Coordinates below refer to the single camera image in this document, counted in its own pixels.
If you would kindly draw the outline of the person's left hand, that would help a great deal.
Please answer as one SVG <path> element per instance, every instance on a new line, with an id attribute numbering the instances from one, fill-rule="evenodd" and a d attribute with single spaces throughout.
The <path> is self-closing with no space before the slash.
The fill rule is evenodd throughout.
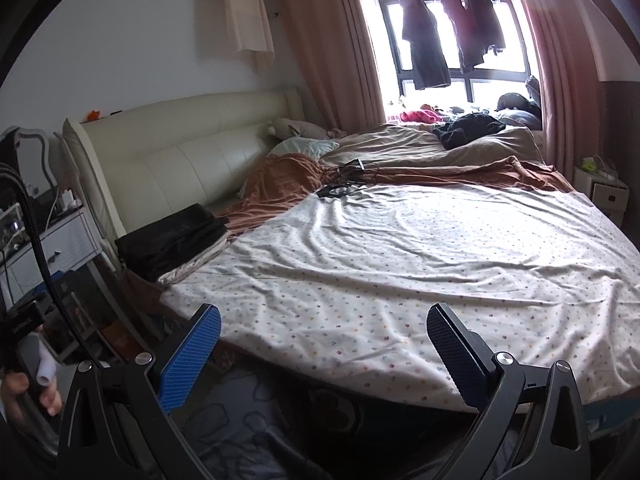
<path id="1" fill-rule="evenodd" d="M 1 379 L 1 402 L 11 422 L 27 428 L 38 418 L 53 422 L 58 417 L 63 401 L 57 371 L 58 362 L 41 341 L 40 333 L 31 332 L 17 344 Z"/>

